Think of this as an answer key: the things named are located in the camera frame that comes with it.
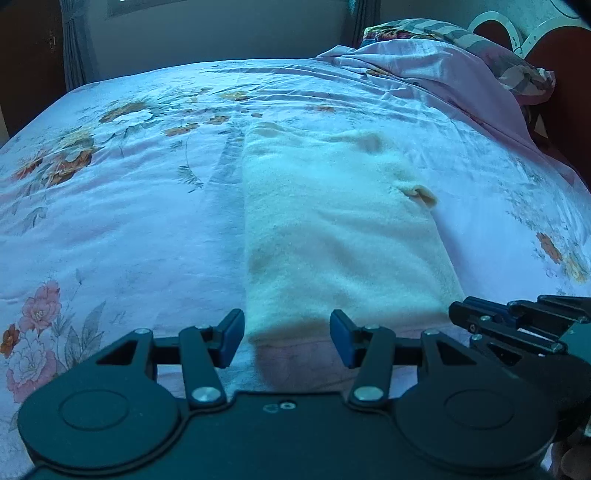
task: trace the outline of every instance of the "curtain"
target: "curtain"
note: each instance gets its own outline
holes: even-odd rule
[[[379,24],[380,7],[381,0],[349,0],[342,44],[358,48],[363,39],[363,31]]]
[[[69,92],[93,81],[84,18],[86,0],[60,0],[64,30],[64,73]]]

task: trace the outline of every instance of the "bed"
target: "bed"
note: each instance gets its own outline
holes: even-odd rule
[[[244,308],[241,152],[263,121],[392,138],[439,198],[433,218],[466,296],[591,296],[591,194],[461,48],[408,38],[85,85],[0,150],[0,479],[30,468],[16,420],[34,390],[133,329],[173,336]],[[346,391],[354,374],[328,338],[243,342],[219,371],[230,395]],[[178,368],[158,381],[184,395]],[[396,369],[390,395],[415,382]]]

